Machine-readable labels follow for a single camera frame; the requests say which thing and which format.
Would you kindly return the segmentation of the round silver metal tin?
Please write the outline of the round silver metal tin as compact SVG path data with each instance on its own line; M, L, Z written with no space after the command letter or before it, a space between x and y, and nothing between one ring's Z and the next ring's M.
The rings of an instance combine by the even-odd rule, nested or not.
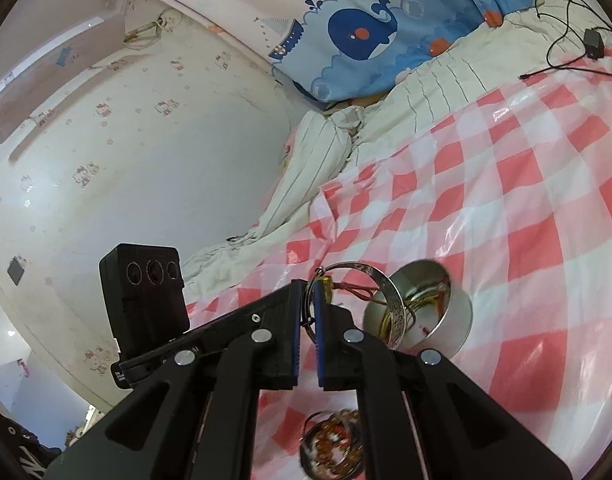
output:
M402 353L435 349L448 358L455 356L470 334L473 308L449 272L437 261L417 260L390 280L404 300L404 328L396 330L386 299L378 292L364 309L364 331Z

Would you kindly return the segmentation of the red white checkered plastic cloth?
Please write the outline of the red white checkered plastic cloth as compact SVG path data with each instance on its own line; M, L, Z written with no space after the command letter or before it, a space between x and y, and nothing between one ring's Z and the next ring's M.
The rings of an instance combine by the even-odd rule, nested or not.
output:
M441 263L472 301L455 363L582 478L612 439L612 55L496 89L340 174L307 226L193 325L316 266Z

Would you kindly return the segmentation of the blue whale pattern curtain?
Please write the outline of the blue whale pattern curtain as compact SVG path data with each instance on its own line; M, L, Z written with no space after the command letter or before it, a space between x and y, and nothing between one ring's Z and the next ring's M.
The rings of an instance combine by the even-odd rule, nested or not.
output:
M496 28L533 1L306 0L269 57L320 103L372 96L481 24Z

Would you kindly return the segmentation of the white striped bed quilt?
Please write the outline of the white striped bed quilt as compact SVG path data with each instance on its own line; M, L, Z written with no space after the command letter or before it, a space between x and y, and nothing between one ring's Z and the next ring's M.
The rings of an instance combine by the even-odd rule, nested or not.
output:
M254 226L182 267L184 299L212 300L239 284L304 229L312 200L341 172L371 162L547 58L579 51L579 35L599 25L611 26L612 18L598 0L535 0L501 26L483 24L437 58L404 70L374 104L307 113L292 132L283 174Z

